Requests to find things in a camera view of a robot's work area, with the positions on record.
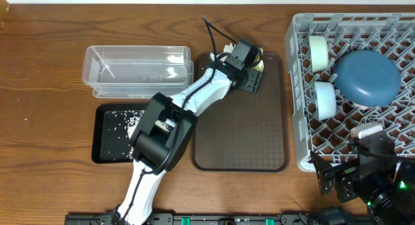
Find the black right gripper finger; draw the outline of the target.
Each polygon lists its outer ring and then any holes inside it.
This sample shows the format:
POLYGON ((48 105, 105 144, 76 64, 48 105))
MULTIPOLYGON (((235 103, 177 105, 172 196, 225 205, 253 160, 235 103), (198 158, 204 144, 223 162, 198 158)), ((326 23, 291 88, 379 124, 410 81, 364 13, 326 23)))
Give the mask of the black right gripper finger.
POLYGON ((310 157, 319 180, 332 180, 334 178, 333 166, 317 153, 311 151, 310 157))
POLYGON ((320 177, 318 179, 320 193, 322 195, 329 194, 332 191, 332 188, 334 187, 334 182, 335 182, 334 178, 320 177))

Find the yellow snack wrapper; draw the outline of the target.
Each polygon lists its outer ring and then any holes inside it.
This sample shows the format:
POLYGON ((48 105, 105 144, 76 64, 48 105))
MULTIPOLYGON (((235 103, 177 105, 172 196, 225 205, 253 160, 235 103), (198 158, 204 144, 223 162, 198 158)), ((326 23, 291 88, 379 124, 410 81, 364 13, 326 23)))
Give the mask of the yellow snack wrapper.
POLYGON ((252 66, 252 69, 263 72, 264 70, 264 62, 262 60, 263 57, 263 48, 258 48, 257 56, 254 62, 254 65, 252 66))

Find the light green bowl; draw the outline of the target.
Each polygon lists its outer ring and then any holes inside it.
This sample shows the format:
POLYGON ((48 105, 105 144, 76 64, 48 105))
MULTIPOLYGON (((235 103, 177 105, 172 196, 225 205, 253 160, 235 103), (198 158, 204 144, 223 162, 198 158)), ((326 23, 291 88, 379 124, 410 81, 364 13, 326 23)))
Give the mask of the light green bowl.
POLYGON ((323 36, 309 36, 312 72, 324 70, 329 63, 327 41, 323 36))

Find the dark blue plate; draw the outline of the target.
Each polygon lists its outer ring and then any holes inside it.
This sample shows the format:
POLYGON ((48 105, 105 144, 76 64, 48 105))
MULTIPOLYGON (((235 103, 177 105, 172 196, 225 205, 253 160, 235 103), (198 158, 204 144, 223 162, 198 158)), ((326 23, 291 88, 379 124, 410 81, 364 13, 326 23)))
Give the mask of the dark blue plate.
POLYGON ((342 57, 334 68, 335 86, 342 96, 363 106, 387 106, 397 97, 400 71, 376 51, 358 50, 342 57))

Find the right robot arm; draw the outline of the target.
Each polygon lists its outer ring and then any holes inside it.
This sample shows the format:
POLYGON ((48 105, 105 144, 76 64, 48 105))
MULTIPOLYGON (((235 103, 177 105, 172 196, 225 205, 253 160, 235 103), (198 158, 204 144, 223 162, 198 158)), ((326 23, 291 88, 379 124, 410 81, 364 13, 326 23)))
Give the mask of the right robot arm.
POLYGON ((337 166, 310 152, 320 193, 334 189, 342 203, 360 198, 374 223, 414 224, 414 159, 397 156, 384 131, 348 146, 357 157, 337 166))

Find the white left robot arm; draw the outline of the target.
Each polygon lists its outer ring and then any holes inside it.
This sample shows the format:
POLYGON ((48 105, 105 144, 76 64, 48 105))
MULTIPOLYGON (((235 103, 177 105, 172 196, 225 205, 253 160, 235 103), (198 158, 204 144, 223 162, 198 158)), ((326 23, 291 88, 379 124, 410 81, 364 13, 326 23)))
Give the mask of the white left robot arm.
POLYGON ((133 174, 124 201, 112 211, 112 224, 143 224, 161 179, 183 156, 198 117, 236 89, 255 93, 263 71, 263 50, 241 39, 230 51, 213 52, 204 74, 171 96, 155 94, 130 137, 133 174))

